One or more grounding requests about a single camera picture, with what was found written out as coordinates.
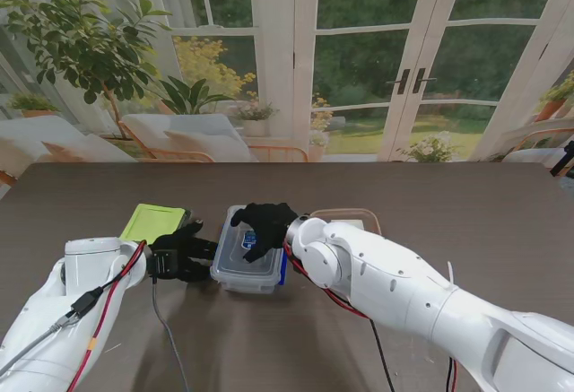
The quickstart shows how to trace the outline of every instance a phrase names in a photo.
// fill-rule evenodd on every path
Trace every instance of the container lid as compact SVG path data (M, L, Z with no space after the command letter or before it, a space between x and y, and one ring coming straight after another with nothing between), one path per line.
M244 205L231 206L223 225L217 252L211 268L213 279L218 282L233 281L249 285L273 286L281 280L283 249L274 248L253 263L243 257L255 245L253 229L241 223L233 228L231 217Z
M325 222L347 222L367 232L381 235L377 216L364 208L335 208L331 210L317 210L311 214Z

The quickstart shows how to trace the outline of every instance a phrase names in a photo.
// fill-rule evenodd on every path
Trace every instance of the plastic container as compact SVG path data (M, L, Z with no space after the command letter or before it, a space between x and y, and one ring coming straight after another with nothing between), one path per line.
M311 214L325 222L348 222L364 231L380 235L377 216L363 208L336 208L332 210L317 210Z
M234 205L227 212L211 267L212 278L227 291L272 293L281 281L283 249L269 250L251 264L243 258L248 252L246 247L253 245L253 229L245 223L233 228L230 222L235 212L244 207Z

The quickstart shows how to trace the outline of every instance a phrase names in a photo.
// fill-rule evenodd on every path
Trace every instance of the black glove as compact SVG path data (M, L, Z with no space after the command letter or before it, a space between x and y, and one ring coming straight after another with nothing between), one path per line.
M196 220L169 235L161 235L150 246L152 258L148 259L148 272L162 280L179 279L182 282L199 282L209 278L209 266L193 259L213 260L217 243L196 238L204 226Z
M231 226L244 222L255 231L257 242L243 257L248 262L258 260L271 248L283 247L289 225L298 217L286 204L249 204L231 218Z

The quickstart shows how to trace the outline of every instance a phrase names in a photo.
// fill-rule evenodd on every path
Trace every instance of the lawn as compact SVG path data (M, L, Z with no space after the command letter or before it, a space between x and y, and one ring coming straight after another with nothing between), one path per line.
M383 118L354 118L348 120L344 129L329 133L327 154L373 154L380 149ZM448 131L453 145L458 146L459 159L466 159L478 144L487 120L455 118L441 115L418 116L414 123L410 144L421 141L425 136Z

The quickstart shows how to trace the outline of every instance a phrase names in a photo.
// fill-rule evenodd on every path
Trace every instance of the terracotta pot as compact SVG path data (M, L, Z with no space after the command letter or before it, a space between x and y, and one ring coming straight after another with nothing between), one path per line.
M562 108L562 105L564 105L565 101L565 99L562 99L546 102L546 105L544 105L544 108L542 108L542 111L540 111L540 114L538 114L538 117L536 117L535 122L544 121L552 117L558 109Z
M309 161L321 161L323 154L325 154L324 145L310 145L309 146Z
M267 120L244 120L243 121L243 135L244 136L266 136L267 135Z
M54 111L38 111L35 109L30 109L30 110L23 110L22 111L22 115L25 116L26 118L30 118L30 117L42 117L42 116L55 116L55 112Z

